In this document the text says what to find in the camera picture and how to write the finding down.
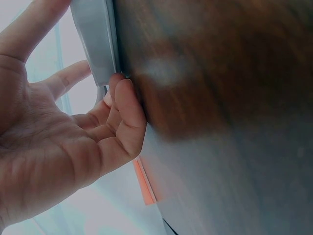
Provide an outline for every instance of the gray surface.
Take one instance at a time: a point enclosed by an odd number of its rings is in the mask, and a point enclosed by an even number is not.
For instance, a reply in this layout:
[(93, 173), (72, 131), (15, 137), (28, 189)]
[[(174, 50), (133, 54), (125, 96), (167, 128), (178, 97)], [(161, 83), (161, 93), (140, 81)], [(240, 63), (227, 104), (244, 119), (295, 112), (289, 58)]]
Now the gray surface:
[(118, 71), (116, 35), (112, 37), (112, 33), (116, 34), (112, 0), (73, 0), (71, 10), (95, 83), (105, 86)]

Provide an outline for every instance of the wooden surface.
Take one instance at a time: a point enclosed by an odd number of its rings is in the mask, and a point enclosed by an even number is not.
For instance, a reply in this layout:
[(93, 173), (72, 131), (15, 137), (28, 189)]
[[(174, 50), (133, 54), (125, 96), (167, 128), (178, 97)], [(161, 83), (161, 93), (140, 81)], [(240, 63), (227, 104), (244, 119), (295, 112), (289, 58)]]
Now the wooden surface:
[(313, 2), (115, 0), (141, 161), (180, 235), (313, 231)]

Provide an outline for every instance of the finger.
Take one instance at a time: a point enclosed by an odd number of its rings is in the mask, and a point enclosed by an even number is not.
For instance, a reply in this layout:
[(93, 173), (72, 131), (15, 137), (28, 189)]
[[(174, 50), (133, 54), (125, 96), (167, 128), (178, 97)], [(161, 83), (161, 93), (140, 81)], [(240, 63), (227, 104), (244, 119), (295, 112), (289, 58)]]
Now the finger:
[(97, 143), (103, 139), (115, 136), (115, 131), (106, 124), (89, 129), (87, 130), (87, 133)]
[(89, 64), (84, 60), (57, 72), (43, 83), (49, 87), (54, 99), (57, 100), (90, 74)]
[(116, 109), (111, 109), (108, 120), (104, 124), (88, 130), (88, 133), (96, 142), (99, 142), (105, 138), (115, 136), (120, 123), (121, 116), (119, 112)]
[[(90, 114), (92, 114), (93, 116), (95, 116), (97, 118), (100, 125), (106, 124), (106, 122), (108, 121), (110, 111), (114, 106), (113, 95), (115, 94), (116, 85), (118, 84), (118, 82), (120, 82), (123, 79), (125, 79), (125, 77), (123, 75), (121, 75), (119, 73), (114, 74), (109, 81), (110, 95), (107, 94), (104, 97), (104, 99), (101, 100), (98, 104), (96, 104), (96, 106), (89, 112)], [(115, 117), (116, 117), (115, 115), (114, 116), (111, 115), (111, 118), (110, 118), (110, 120), (111, 120), (110, 123), (112, 123), (113, 126), (115, 126), (115, 123), (116, 123), (114, 121)]]
[(26, 62), (29, 55), (66, 12), (71, 0), (34, 0), (0, 34), (0, 54)]
[(115, 101), (122, 122), (117, 129), (116, 137), (98, 143), (103, 157), (103, 173), (115, 170), (137, 157), (146, 130), (146, 119), (130, 80), (118, 83), (115, 89)]
[(115, 73), (112, 75), (110, 81), (109, 81), (109, 92), (110, 92), (110, 95), (112, 97), (112, 101), (113, 103), (115, 102), (115, 89), (116, 89), (116, 86), (117, 84), (125, 79), (126, 77), (121, 74), (121, 73)]

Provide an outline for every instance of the skin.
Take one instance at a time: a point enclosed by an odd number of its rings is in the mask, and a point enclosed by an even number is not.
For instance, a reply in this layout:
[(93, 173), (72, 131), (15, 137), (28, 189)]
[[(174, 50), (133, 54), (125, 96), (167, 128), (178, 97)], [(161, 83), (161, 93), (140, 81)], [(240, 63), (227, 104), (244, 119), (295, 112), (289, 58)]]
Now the skin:
[(70, 0), (35, 0), (0, 34), (0, 233), (61, 202), (141, 151), (146, 119), (132, 82), (121, 74), (85, 115), (55, 100), (90, 74), (78, 62), (29, 83), (25, 62)]

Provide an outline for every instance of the orange strip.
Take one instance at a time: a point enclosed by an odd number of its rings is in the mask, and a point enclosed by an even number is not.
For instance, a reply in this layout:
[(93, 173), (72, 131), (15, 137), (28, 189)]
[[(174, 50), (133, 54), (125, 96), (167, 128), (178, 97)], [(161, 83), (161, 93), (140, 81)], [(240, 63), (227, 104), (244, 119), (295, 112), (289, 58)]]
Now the orange strip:
[(133, 164), (139, 181), (143, 201), (145, 202), (146, 205), (154, 204), (155, 201), (153, 200), (152, 195), (150, 194), (147, 182), (145, 181), (138, 160), (133, 160)]

